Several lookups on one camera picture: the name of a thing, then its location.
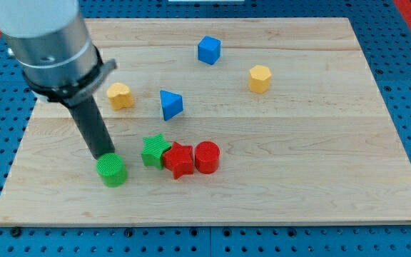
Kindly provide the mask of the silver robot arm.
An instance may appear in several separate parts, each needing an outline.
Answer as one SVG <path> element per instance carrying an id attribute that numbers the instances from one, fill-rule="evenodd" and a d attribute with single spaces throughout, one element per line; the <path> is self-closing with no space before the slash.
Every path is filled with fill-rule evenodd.
<path id="1" fill-rule="evenodd" d="M 0 0 L 0 32 L 29 88 L 68 109 L 92 156 L 113 153 L 93 93 L 117 65 L 102 60 L 79 2 Z"/>

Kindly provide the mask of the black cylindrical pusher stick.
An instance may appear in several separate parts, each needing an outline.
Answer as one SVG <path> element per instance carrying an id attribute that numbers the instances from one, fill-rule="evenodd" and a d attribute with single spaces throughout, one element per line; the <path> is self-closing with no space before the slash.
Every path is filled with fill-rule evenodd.
<path id="1" fill-rule="evenodd" d="M 94 97 L 90 96 L 68 110 L 95 159 L 106 153 L 115 152 L 112 139 Z"/>

